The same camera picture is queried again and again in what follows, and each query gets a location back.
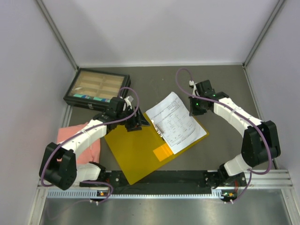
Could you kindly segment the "metal folder clip mechanism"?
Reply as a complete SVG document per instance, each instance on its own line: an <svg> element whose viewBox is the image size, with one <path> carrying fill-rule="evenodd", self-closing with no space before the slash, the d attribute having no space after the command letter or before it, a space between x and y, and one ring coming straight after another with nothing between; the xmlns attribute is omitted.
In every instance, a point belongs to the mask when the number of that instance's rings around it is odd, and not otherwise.
<svg viewBox="0 0 300 225"><path fill-rule="evenodd" d="M158 125L155 125L155 124L154 124L154 128L155 128L157 134L160 136L160 138L164 139L164 137L163 137L163 134L164 134L163 130Z"/></svg>

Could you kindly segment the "yellow plastic folder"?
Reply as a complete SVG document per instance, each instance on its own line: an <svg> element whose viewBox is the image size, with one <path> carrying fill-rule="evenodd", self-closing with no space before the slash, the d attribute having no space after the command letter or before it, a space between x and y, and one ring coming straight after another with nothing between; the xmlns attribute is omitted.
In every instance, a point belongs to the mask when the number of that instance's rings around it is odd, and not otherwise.
<svg viewBox="0 0 300 225"><path fill-rule="evenodd" d="M207 129L201 123L198 125L204 134L176 154L158 135L152 124L131 132L124 126L117 126L105 136L105 141L128 183L133 185L209 136Z"/></svg>

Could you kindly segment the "white paper sheet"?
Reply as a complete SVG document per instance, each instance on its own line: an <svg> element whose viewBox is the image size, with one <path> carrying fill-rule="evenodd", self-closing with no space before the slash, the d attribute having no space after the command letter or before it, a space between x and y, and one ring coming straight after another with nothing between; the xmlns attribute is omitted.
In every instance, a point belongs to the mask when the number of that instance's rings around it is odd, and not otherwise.
<svg viewBox="0 0 300 225"><path fill-rule="evenodd" d="M163 130L164 141L173 154L209 134L194 117L189 116L188 109L174 92L147 110L146 115Z"/></svg>

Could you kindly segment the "black compartment display box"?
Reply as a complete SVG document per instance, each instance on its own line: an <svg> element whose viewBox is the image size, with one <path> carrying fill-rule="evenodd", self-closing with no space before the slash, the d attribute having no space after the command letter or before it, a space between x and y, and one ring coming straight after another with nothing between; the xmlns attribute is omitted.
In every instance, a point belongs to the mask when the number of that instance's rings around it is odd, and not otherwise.
<svg viewBox="0 0 300 225"><path fill-rule="evenodd" d="M124 98L128 93L125 87L130 85L130 75L79 68L63 99L70 106L103 111L109 103L94 101L94 97ZM89 95L91 99L73 97L74 94Z"/></svg>

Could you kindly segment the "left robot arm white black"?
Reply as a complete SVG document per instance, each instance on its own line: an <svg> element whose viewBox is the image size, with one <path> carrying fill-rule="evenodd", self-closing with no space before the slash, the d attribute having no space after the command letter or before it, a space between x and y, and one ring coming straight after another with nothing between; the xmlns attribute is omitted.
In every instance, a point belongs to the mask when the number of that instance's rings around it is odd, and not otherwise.
<svg viewBox="0 0 300 225"><path fill-rule="evenodd" d="M95 162L79 165L77 160L95 141L118 125L131 132L150 124L139 107L131 105L129 97L113 97L105 111L94 116L76 134L58 144L47 145L39 171L41 184L44 187L54 185L62 190L85 182L103 185L106 182L104 167Z"/></svg>

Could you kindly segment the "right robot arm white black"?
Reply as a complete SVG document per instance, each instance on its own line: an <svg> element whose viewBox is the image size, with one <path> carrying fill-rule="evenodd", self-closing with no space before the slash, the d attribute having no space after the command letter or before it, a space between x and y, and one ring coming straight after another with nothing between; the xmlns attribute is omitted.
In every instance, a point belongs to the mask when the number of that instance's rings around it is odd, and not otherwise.
<svg viewBox="0 0 300 225"><path fill-rule="evenodd" d="M241 153L217 170L217 183L231 185L238 174L255 166L269 163L281 154L278 131L274 122L262 121L237 106L224 92L215 92L209 80L189 81L193 95L190 115L212 111L232 125L242 137Z"/></svg>

